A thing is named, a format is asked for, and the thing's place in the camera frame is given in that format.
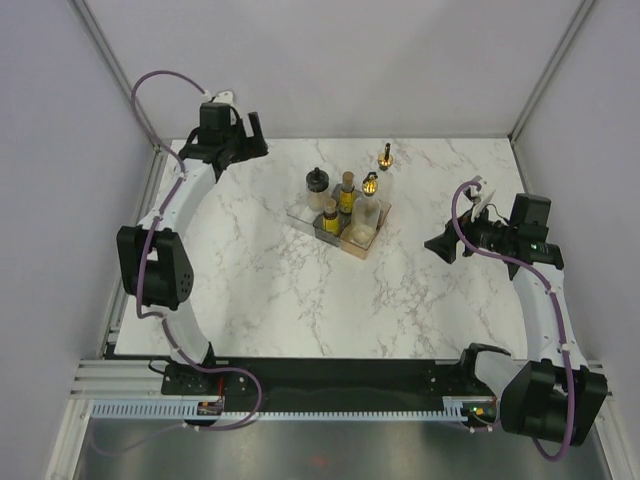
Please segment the shaker jar black cap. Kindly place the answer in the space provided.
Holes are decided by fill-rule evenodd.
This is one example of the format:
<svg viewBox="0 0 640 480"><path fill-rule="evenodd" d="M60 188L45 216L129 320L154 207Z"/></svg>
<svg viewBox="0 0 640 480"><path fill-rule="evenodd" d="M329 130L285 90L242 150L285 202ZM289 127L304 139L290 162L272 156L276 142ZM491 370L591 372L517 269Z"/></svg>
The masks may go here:
<svg viewBox="0 0 640 480"><path fill-rule="evenodd" d="M305 182L309 208L313 211L321 211L328 198L328 174L319 167L315 167L306 175Z"/></svg>

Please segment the tall clear bottle gold pourer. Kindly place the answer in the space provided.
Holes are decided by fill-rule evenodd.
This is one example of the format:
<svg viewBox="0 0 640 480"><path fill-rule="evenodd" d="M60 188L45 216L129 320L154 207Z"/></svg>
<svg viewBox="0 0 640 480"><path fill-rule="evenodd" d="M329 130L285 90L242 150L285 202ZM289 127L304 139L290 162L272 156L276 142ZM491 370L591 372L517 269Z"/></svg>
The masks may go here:
<svg viewBox="0 0 640 480"><path fill-rule="evenodd" d="M362 194L354 201L352 210L351 239L361 246L370 242L377 231L381 211L377 191L378 175L371 171L362 182Z"/></svg>

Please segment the small yellow label bottle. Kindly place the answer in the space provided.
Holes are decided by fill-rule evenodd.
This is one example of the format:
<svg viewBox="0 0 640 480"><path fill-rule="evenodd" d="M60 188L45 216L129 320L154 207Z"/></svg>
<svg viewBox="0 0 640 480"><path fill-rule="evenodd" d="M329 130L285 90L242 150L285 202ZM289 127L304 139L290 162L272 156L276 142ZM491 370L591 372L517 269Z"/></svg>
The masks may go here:
<svg viewBox="0 0 640 480"><path fill-rule="evenodd" d="M333 198L328 198L324 203L322 214L322 228L325 232L338 236L340 232L340 220L337 209L337 202Z"/></svg>
<svg viewBox="0 0 640 480"><path fill-rule="evenodd" d="M355 200L354 173L345 171L339 192L339 210L344 215L351 215Z"/></svg>

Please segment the tall bottle gold pourer brown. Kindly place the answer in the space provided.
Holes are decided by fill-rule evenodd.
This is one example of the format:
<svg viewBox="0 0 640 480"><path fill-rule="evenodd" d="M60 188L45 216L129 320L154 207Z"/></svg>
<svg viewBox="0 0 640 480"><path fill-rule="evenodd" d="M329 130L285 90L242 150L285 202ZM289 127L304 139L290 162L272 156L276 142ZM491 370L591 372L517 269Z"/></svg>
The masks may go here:
<svg viewBox="0 0 640 480"><path fill-rule="evenodd" d="M384 146L384 150L379 154L377 159L377 192L376 196L380 202L380 216L378 224L382 224L382 220L385 213L385 204L390 203L391 193L394 186L394 175L391 167L394 164L394 157L391 154L391 143L387 142Z"/></svg>

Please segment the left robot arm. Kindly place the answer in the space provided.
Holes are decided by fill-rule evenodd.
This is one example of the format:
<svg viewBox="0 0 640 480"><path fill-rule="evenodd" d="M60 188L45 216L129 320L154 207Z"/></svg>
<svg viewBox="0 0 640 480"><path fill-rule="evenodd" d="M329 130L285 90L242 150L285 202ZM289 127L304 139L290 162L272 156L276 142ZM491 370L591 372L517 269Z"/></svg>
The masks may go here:
<svg viewBox="0 0 640 480"><path fill-rule="evenodd" d="M258 114L250 112L248 120L251 136L231 91L202 103L199 126L178 153L174 184L166 197L137 225L121 227L116 236L123 287L135 298L137 316L160 323L171 358L188 365L184 383L199 395L217 387L219 372L205 362L213 356L213 347L189 300L195 274L182 236L230 165L268 153Z"/></svg>

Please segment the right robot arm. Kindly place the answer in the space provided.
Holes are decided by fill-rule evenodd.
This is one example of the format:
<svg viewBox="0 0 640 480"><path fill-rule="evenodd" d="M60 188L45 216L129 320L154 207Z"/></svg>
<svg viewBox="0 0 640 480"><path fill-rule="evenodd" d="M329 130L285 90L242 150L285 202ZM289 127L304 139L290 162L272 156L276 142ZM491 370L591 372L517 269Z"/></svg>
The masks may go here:
<svg viewBox="0 0 640 480"><path fill-rule="evenodd" d="M608 394L604 375L593 372L582 354L564 296L564 260L548 242L548 198L518 194L508 219L493 220L492 193L476 180L463 184L456 198L472 206L453 211L444 232L425 241L426 249L453 263L457 246L464 256L479 254L506 264L520 301L527 357L517 365L504 349L471 346L472 359L456 370L458 385L471 394L486 387L498 400L498 420L513 434L556 442L561 450L583 444Z"/></svg>

